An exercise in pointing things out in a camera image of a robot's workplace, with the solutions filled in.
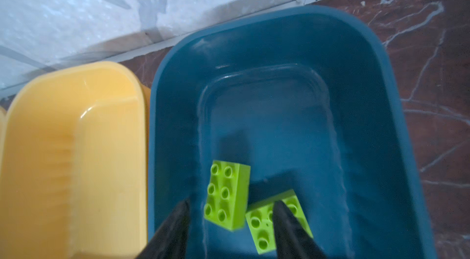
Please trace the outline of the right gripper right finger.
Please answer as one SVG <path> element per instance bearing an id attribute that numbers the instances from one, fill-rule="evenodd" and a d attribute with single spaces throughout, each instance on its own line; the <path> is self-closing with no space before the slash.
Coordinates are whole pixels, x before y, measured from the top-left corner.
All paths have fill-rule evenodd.
<path id="1" fill-rule="evenodd" d="M 273 208 L 274 236 L 278 259 L 326 259 L 321 248 L 309 237 L 300 222 L 278 200 Z"/>

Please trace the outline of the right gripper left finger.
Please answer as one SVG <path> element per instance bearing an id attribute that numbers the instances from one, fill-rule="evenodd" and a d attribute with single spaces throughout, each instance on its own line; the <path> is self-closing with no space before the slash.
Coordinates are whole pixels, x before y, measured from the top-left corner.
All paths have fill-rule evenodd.
<path id="1" fill-rule="evenodd" d="M 190 226 L 190 201 L 180 201 L 136 259 L 184 259 Z"/>

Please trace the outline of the green brick small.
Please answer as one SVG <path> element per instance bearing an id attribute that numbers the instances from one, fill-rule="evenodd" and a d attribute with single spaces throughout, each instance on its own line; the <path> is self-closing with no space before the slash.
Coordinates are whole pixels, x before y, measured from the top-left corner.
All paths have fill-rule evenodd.
<path id="1" fill-rule="evenodd" d="M 215 160 L 210 169 L 204 218 L 234 232 L 244 228 L 251 167 Z"/>

